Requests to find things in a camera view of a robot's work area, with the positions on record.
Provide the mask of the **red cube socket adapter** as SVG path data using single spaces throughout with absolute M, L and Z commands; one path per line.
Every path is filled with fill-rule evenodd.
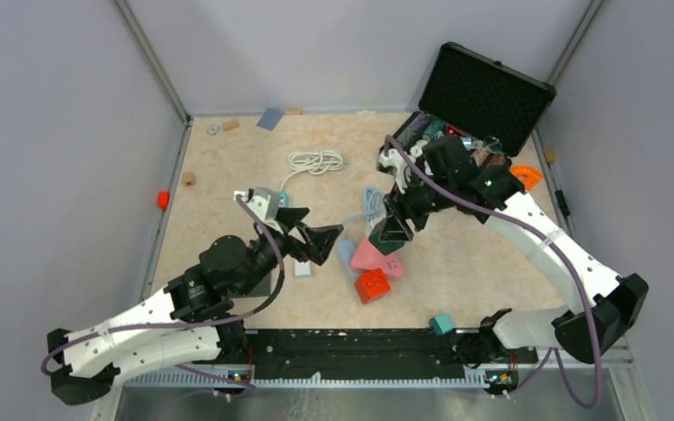
M 363 304 L 372 303 L 391 291 L 391 285 L 381 268 L 359 275 L 354 282 L 354 288 Z

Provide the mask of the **dark green cube adapter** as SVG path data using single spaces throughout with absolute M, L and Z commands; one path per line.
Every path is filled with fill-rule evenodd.
M 380 254 L 389 255 L 405 245 L 406 235 L 401 227 L 384 220 L 371 230 L 369 242 Z

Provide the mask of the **pink triangular power strip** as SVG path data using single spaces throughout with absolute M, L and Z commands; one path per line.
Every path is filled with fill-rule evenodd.
M 381 254 L 367 237 L 355 249 L 349 267 L 357 273 L 381 269 L 390 280 L 397 280 L 405 274 L 405 269 L 395 253 Z

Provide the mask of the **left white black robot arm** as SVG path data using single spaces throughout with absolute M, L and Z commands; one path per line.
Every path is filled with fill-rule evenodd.
M 124 382 L 189 362 L 243 358 L 245 319 L 269 307 L 284 284 L 284 257 L 323 265 L 344 228 L 310 227 L 306 208 L 279 208 L 255 222 L 255 239 L 215 239 L 197 264 L 147 299 L 81 331 L 47 334 L 43 372 L 51 392 L 76 406 L 107 395 Z

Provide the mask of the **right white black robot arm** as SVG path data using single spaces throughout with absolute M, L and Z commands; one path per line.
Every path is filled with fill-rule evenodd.
M 380 253 L 396 252 L 431 214 L 455 208 L 516 246 L 564 299 L 561 308 L 501 310 L 485 319 L 479 348 L 486 359 L 502 361 L 515 348 L 538 346 L 598 365 L 635 324 L 646 281 L 620 275 L 587 253 L 539 207 L 511 173 L 510 160 L 479 167 L 456 135 L 430 141 L 415 158 L 387 136 L 376 166 L 395 179 L 383 198 L 384 217 L 369 235 Z

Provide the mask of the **teal small plug adapter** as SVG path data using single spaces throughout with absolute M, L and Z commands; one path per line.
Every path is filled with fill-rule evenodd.
M 428 324 L 433 333 L 440 337 L 452 332 L 455 329 L 455 323 L 448 313 L 441 313 L 429 319 Z

